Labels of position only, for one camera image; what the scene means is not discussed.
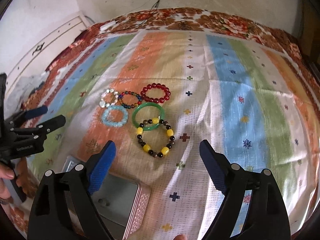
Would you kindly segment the person's left hand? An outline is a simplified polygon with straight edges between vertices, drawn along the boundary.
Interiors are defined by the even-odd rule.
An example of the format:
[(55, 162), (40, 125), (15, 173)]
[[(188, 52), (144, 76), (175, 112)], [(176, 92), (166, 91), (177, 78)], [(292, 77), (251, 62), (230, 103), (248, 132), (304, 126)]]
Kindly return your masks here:
[[(23, 192), (25, 194), (28, 194), (28, 167), (27, 167), (27, 161), (25, 158), (22, 158), (20, 162), (16, 166), (17, 168), (17, 185), (18, 187), (21, 187)], [(14, 171), (8, 168), (7, 166), (1, 164), (1, 199), (2, 200), (8, 200), (11, 195), (9, 190), (7, 189), (6, 185), (4, 184), (4, 179), (14, 179)]]

